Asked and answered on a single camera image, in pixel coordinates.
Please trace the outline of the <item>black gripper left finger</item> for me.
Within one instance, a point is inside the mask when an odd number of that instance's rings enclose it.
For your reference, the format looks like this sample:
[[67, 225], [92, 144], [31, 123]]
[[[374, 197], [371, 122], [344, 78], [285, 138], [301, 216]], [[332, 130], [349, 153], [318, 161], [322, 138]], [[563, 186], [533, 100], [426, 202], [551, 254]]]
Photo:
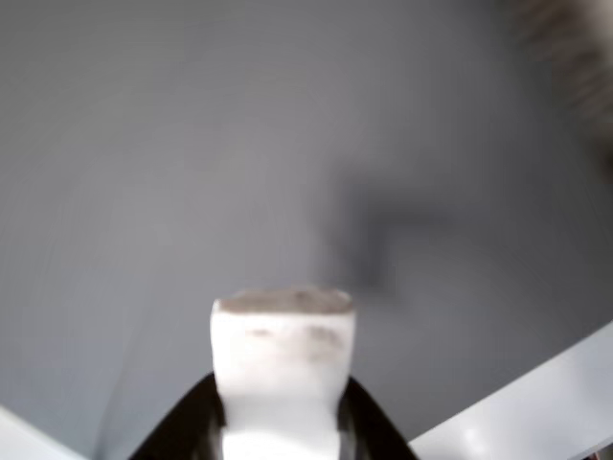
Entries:
[[210, 373], [179, 400], [129, 459], [222, 459], [224, 422], [216, 379]]

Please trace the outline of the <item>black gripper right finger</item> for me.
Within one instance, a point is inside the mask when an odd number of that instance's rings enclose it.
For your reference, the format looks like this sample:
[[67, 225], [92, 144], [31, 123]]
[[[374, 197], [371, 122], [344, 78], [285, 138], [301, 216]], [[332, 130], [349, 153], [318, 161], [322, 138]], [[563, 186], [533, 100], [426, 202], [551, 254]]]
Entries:
[[338, 405], [337, 428], [339, 459], [418, 459], [375, 399], [353, 377], [349, 377]]

